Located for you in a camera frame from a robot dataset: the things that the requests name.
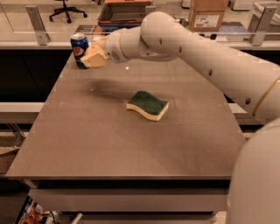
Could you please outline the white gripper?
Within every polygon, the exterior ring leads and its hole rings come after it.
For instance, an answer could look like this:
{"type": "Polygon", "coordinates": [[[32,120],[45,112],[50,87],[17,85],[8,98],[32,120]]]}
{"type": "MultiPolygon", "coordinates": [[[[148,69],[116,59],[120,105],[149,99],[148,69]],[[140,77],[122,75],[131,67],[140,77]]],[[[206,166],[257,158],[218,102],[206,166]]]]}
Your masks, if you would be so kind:
{"type": "MultiPolygon", "coordinates": [[[[108,58],[115,63],[127,62],[128,59],[123,54],[121,43],[122,35],[126,29],[111,32],[107,36],[98,36],[93,39],[92,46],[104,47],[108,58]]],[[[104,51],[87,52],[81,61],[86,67],[100,68],[107,65],[107,56],[104,51]]]]}

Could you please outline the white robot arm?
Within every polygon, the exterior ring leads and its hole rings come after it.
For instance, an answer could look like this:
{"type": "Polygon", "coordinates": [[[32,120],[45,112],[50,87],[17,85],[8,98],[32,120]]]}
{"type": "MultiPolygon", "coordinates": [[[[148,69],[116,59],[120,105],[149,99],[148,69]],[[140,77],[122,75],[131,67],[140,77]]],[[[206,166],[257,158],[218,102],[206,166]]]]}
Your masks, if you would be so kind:
{"type": "Polygon", "coordinates": [[[167,61],[179,58],[203,84],[185,101],[207,123],[212,92],[229,97],[264,125],[239,150],[227,196],[227,224],[280,224],[280,70],[234,48],[184,28],[161,11],[136,28],[123,28],[95,41],[82,57],[87,67],[108,61],[167,61]]]}

